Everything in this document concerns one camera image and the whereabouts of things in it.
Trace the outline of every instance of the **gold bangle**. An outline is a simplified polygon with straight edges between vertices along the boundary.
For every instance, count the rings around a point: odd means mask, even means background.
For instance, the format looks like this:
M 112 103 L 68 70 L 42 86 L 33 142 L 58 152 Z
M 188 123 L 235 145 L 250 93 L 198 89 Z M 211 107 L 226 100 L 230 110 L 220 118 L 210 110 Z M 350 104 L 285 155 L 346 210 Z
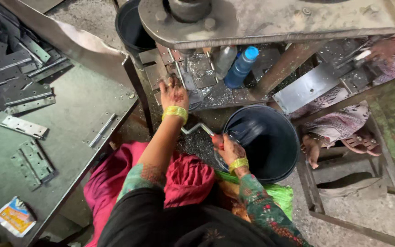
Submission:
M 188 112 L 184 108 L 176 105 L 169 106 L 164 113 L 162 114 L 162 120 L 164 120 L 166 115 L 178 115 L 184 119 L 184 124 L 187 122 L 188 119 Z
M 235 172 L 234 169 L 242 167 L 242 166 L 246 166 L 249 168 L 249 162 L 247 158 L 238 158 L 237 160 L 234 160 L 233 163 L 231 163 L 230 168 L 229 168 L 229 172 L 231 175 L 235 176 Z

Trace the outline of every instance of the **clear plastic bottle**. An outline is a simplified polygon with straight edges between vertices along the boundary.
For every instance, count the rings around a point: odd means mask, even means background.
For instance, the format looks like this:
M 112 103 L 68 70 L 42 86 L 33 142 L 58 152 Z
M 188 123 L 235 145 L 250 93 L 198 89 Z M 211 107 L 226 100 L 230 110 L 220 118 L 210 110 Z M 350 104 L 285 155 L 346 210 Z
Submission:
M 248 47 L 228 71 L 224 79 L 225 85 L 231 89 L 240 88 L 258 55 L 259 50 L 257 48 L 253 46 Z
M 225 78 L 236 56 L 237 47 L 235 45 L 220 47 L 219 54 L 214 60 L 214 70 L 216 71 L 217 79 L 223 80 Z

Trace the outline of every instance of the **metal workbench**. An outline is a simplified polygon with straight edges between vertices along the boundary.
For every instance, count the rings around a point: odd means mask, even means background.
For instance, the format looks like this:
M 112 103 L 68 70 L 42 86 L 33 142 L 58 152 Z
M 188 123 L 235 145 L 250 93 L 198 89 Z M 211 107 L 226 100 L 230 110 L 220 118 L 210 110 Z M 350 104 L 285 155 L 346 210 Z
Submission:
M 30 205 L 37 218 L 36 225 L 23 238 L 15 237 L 0 225 L 1 240 L 10 241 L 14 247 L 28 246 L 40 235 L 72 189 L 95 165 L 111 134 L 138 104 L 137 97 L 129 98 L 133 91 L 128 87 L 74 64 L 73 69 L 51 84 L 56 95 L 55 104 L 20 116 L 49 128 L 46 138 L 38 142 L 56 170 L 55 177 L 30 191 L 10 156 L 19 144 L 31 137 L 0 126 L 0 208 L 19 196 Z M 105 112 L 117 115 L 115 129 L 100 140 L 101 145 L 90 148 L 84 140 Z M 6 116 L 0 112 L 0 123 Z

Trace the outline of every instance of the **metal bar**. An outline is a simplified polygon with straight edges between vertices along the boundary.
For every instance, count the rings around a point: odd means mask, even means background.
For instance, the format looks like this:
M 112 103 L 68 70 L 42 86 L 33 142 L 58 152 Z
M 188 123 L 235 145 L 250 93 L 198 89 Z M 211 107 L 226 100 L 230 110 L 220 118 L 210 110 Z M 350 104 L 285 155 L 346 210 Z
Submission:
M 388 235 L 385 233 L 381 233 L 381 232 L 375 231 L 370 228 L 359 226 L 359 225 L 356 225 L 356 224 L 353 224 L 353 223 L 350 223 L 347 221 L 343 221 L 343 220 L 340 220 L 340 219 L 337 219 L 337 218 L 334 218 L 334 217 L 331 217 L 328 215 L 320 214 L 320 213 L 317 213 L 314 211 L 309 211 L 309 214 L 310 214 L 310 216 L 321 219 L 323 221 L 353 230 L 357 233 L 364 234 L 365 236 L 368 236 L 370 238 L 373 238 L 373 239 L 382 241 L 384 243 L 391 244 L 392 246 L 395 246 L 395 237 L 394 236 L 391 236 L 391 235 Z
M 40 69 L 38 69 L 38 70 L 35 70 L 34 72 L 28 74 L 27 76 L 28 76 L 28 77 L 36 76 L 37 74 L 41 73 L 42 71 L 47 70 L 47 69 L 53 67 L 54 65 L 59 64 L 59 63 L 65 61 L 65 60 L 67 60 L 67 59 L 68 59 L 68 58 L 60 58 L 60 59 L 54 61 L 52 64 L 49 64 L 49 65 L 44 66 L 44 67 L 42 67 L 42 68 L 40 68 Z
M 250 89 L 251 94 L 256 99 L 263 98 L 325 43 L 327 43 L 326 40 L 293 43 L 281 55 L 277 63 L 261 78 L 257 85 Z
M 101 136 L 101 134 L 104 132 L 104 130 L 111 124 L 112 120 L 115 118 L 116 114 L 113 113 L 112 116 L 107 120 L 107 122 L 103 125 L 103 127 L 101 128 L 101 130 L 97 133 L 97 135 L 94 137 L 94 139 L 92 140 L 92 142 L 88 145 L 88 147 L 92 147 L 92 145 L 94 145 L 98 138 Z
M 149 129 L 149 135 L 153 137 L 154 131 L 153 131 L 152 118 L 150 115 L 149 101 L 147 100 L 146 93 L 144 92 L 144 88 L 141 85 L 140 77 L 136 73 L 135 67 L 130 57 L 127 57 L 122 63 L 122 65 L 124 67 L 124 70 L 126 70 L 127 75 L 129 76 L 129 80 L 132 83 L 132 86 L 135 89 L 138 98 L 141 101 L 141 106 L 143 107 L 144 116 L 147 122 L 147 128 Z
M 186 130 L 184 127 L 182 127 L 181 131 L 184 134 L 191 134 L 195 132 L 199 127 L 201 127 L 205 132 L 207 132 L 208 135 L 214 136 L 214 132 L 210 128 L 208 128 L 208 126 L 206 126 L 204 123 L 198 123 L 189 130 Z
M 43 65 L 43 62 L 41 59 L 39 59 L 36 54 L 34 54 L 32 51 L 30 51 L 29 48 L 27 48 L 22 42 L 18 42 L 18 45 L 20 45 L 20 47 L 24 48 L 32 58 L 34 58 L 39 64 Z
M 320 111 L 310 114 L 307 117 L 297 119 L 297 120 L 293 121 L 292 124 L 294 126 L 299 126 L 301 124 L 313 121 L 313 120 L 320 118 L 322 116 L 325 116 L 327 114 L 341 110 L 349 105 L 358 104 L 365 99 L 370 99 L 370 98 L 376 97 L 377 95 L 381 94 L 383 91 L 388 91 L 391 87 L 395 87 L 395 79 L 391 80 L 389 82 L 385 82 L 382 85 L 365 90 L 364 92 L 356 94 L 353 97 L 344 99 L 341 102 L 338 102 L 334 105 L 331 105 L 327 108 L 324 108 Z

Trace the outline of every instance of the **metal bolt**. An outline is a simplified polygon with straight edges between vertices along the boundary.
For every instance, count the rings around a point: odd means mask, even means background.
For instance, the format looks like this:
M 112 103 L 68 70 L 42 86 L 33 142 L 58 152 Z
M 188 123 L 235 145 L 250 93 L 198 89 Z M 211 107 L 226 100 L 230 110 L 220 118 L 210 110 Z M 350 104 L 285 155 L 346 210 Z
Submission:
M 312 13 L 310 12 L 310 9 L 308 9 L 308 8 L 303 8 L 302 11 L 303 11 L 303 13 L 304 13 L 305 15 L 311 15 L 311 14 L 312 14 Z
M 207 31 L 211 31 L 216 27 L 216 20 L 213 18 L 206 18 L 204 24 L 205 24 L 205 29 Z
M 167 14 L 164 11 L 158 11 L 155 14 L 155 18 L 159 22 L 164 22 L 167 19 Z

